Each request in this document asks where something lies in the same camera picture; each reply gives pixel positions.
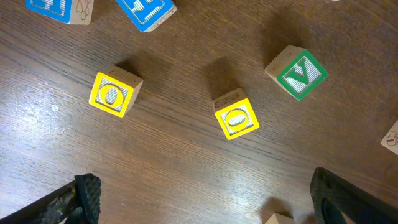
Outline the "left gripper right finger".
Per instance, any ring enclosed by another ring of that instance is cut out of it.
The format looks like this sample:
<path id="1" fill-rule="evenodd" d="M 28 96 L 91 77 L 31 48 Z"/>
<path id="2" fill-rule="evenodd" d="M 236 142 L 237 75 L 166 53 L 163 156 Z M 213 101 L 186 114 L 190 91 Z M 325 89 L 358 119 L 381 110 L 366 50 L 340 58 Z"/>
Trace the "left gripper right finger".
<path id="1" fill-rule="evenodd" d="M 317 167 L 310 183 L 318 223 L 397 223 L 397 209 L 323 167 Z"/>

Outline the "red I block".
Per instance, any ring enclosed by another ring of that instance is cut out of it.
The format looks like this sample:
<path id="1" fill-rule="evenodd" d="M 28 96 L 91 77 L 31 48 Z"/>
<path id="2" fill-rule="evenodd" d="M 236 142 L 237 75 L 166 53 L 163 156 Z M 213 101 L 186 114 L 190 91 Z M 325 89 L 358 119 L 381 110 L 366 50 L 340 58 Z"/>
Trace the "red I block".
<path id="1" fill-rule="evenodd" d="M 394 123 L 392 128 L 383 137 L 381 145 L 398 155 L 398 121 Z"/>

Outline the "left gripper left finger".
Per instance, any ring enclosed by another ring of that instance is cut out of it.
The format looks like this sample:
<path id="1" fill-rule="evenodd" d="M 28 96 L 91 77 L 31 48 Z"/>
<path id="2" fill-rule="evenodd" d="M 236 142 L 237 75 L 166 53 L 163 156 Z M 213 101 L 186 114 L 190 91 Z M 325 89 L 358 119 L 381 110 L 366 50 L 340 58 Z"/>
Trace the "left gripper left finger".
<path id="1" fill-rule="evenodd" d="M 101 179 L 92 173 L 4 217 L 1 223 L 89 223 L 99 220 Z"/>

